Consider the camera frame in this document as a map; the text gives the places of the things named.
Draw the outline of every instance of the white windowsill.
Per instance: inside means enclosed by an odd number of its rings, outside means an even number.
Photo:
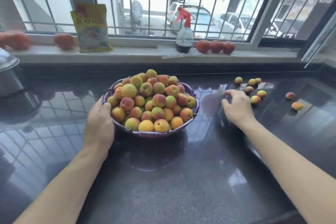
[[[260,63],[299,62],[298,49],[258,48],[254,51],[236,50],[231,56],[200,54],[199,56],[162,59],[155,48],[115,47],[112,52],[85,52],[78,49],[61,51],[56,46],[34,45],[28,51],[9,51],[25,63]]]

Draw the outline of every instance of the red spray nozzle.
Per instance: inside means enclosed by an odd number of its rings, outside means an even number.
[[[179,15],[178,15],[176,21],[174,22],[174,24],[175,24],[176,22],[178,22],[180,19],[185,19],[184,27],[185,27],[185,28],[190,28],[191,17],[192,17],[193,19],[195,19],[195,17],[192,16],[191,13],[189,13],[186,9],[183,9],[183,8],[180,7],[180,6],[179,6],[177,9],[180,11],[180,13],[179,13]]]

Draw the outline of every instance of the person's left hand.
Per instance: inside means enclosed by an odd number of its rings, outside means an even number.
[[[111,118],[111,104],[102,105],[101,97],[92,107],[84,129],[83,149],[98,150],[107,157],[114,140],[114,124]]]

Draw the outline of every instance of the car windshield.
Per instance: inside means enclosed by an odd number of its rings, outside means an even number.
[[[297,33],[293,27],[289,30],[289,28],[291,27],[291,24],[288,21],[284,21],[283,24],[282,24],[282,21],[274,21],[274,22],[276,26],[278,27],[278,29],[283,33]]]
[[[192,16],[194,16],[195,18],[197,17],[197,13],[191,12]],[[198,20],[197,20],[197,24],[206,24],[208,25],[210,22],[210,15],[209,14],[205,14],[205,13],[199,13],[198,14]]]
[[[241,22],[243,23],[244,28],[248,28],[248,29],[251,29],[255,22],[255,18],[251,18],[251,17],[240,17],[240,19],[241,19]]]

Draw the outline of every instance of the glossy countertop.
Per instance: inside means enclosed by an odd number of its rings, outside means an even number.
[[[336,177],[336,90],[318,72],[178,75],[200,100],[195,120],[157,140],[117,130],[78,223],[280,223],[297,215],[221,110],[222,93],[237,88],[238,75],[263,80],[258,89],[267,97],[253,109],[256,118]],[[26,92],[0,101],[2,224],[12,223],[81,149],[87,113],[117,79],[36,78]],[[304,103],[301,111],[290,110],[287,92]]]

